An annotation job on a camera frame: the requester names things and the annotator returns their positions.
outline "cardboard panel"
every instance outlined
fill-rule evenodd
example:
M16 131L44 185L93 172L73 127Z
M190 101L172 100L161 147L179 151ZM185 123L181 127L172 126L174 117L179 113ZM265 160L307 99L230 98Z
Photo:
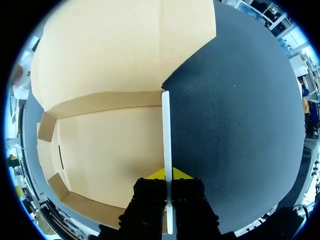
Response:
M161 106L160 91L99 92L54 106L47 113L58 119L112 109Z
M63 183L68 187L69 184L65 176L63 163L60 157L57 125L58 123L55 125L51 142L38 139L36 148L45 180L48 181L55 174L60 173ZM36 124L36 128L38 133L40 123Z
M42 106L99 92L158 91L215 36L212 0L69 0L41 39Z
M70 190L126 208L138 178L164 167L161 106L108 110L58 120Z
M213 1L162 0L160 19L161 79L165 81L217 35Z

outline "blue object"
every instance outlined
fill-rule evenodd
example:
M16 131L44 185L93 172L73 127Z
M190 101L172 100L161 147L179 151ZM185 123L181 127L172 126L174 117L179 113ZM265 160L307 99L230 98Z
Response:
M308 96L309 95L309 90L306 88L306 85L302 84L302 96Z

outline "cardboard flap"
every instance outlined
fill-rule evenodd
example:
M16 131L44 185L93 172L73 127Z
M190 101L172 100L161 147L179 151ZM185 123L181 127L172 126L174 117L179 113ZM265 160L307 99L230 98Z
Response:
M161 106L162 90L145 92L99 92L60 103L47 111L57 119L106 110Z
M119 228L119 216L123 215L126 210L90 200L74 192L70 192L70 194L63 199L62 203L86 218L116 229ZM166 222L167 215L164 213L162 224L163 234L167 233Z
M38 139L50 143L52 141L56 123L57 119L54 116L45 112L42 115L41 123L39 126Z
M48 184L61 202L63 202L64 199L67 198L71 193L65 185L60 173L56 173L53 177L51 177L48 180Z
M42 107L101 92L159 91L215 36L212 0L69 0L44 27Z

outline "black surface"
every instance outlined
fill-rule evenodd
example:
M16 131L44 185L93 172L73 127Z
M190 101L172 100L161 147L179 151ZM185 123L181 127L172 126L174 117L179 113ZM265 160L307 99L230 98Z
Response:
M312 181L311 172L313 170L315 160L318 156L318 149L318 138L304 139L303 154L298 175L293 187L288 192L288 194L279 202L277 209L283 207L293 207L294 205L301 202Z
M304 145L297 80L275 37L214 2L217 37L164 83L172 165L205 185L222 233L275 206L292 188Z

